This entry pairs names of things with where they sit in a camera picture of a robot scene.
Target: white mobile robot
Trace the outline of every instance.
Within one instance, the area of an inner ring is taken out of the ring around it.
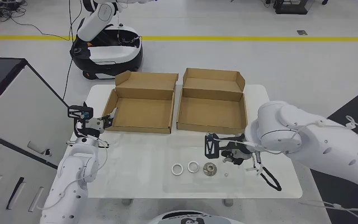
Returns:
[[[122,11],[121,3],[150,1],[155,0],[83,0],[91,14],[79,24],[70,54],[85,78],[108,79],[139,69],[143,57],[140,36],[133,28],[113,24],[111,20]]]

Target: box lid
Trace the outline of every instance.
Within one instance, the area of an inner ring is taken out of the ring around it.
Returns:
[[[170,100],[177,80],[177,73],[126,71],[115,77],[115,91],[123,98]]]
[[[184,88],[243,92],[245,79],[239,72],[187,68],[183,77]]]

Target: white floor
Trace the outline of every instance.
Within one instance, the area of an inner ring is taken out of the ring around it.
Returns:
[[[34,24],[43,32],[66,35],[68,1],[28,0],[18,22]],[[79,1],[71,1],[72,18]],[[276,15],[260,0],[159,0],[132,4],[120,21],[141,35],[358,36],[358,2],[320,1],[308,15]],[[13,21],[0,23],[0,35],[37,35],[33,27]],[[285,100],[312,113],[329,116],[358,94],[358,43],[250,42],[250,41],[145,41],[141,67],[146,72],[177,72],[186,67],[240,71],[250,84],[266,87],[271,100]],[[63,95],[70,62],[69,41],[0,40],[0,57],[26,58]],[[73,65],[65,101],[80,104],[92,85]],[[300,200],[320,199],[307,167],[295,164],[303,188]],[[298,200],[235,200],[232,208],[219,200],[135,200],[125,208],[118,199],[90,199],[80,223],[140,223],[173,209],[196,209],[254,223],[329,223],[325,210],[303,206]]]

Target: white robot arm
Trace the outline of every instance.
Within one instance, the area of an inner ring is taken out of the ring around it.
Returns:
[[[283,153],[313,170],[358,184],[358,135],[352,131],[356,123],[347,118],[350,122],[343,126],[286,102],[271,101],[259,108],[258,118],[246,127],[244,135],[221,139],[215,134],[206,136],[207,146],[210,142],[215,146],[215,141],[235,144],[217,144],[216,149],[206,150],[205,156],[218,158],[218,150],[222,150],[225,162],[240,165],[255,154],[261,165],[261,152]]]
[[[68,116],[74,118],[74,132],[78,138],[68,142],[72,149],[58,166],[44,207],[37,207],[43,210],[41,224],[78,222],[88,197],[87,183],[95,180],[98,170],[106,163],[104,161],[100,167],[98,148],[102,141],[98,137],[111,126],[115,113],[116,109],[102,118],[93,118],[93,109],[85,104],[69,107]],[[81,129],[77,128],[78,123],[82,124]]]
[[[145,4],[156,0],[83,0],[83,5],[91,14],[84,19],[77,31],[78,37],[83,41],[93,40],[112,20],[116,12],[121,12],[120,3]]]

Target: cardboard box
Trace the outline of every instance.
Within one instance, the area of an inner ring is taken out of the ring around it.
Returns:
[[[103,115],[118,110],[106,130],[171,133],[178,74],[126,71],[115,80]]]
[[[239,72],[187,68],[177,129],[243,133],[247,126],[244,87],[245,80]]]

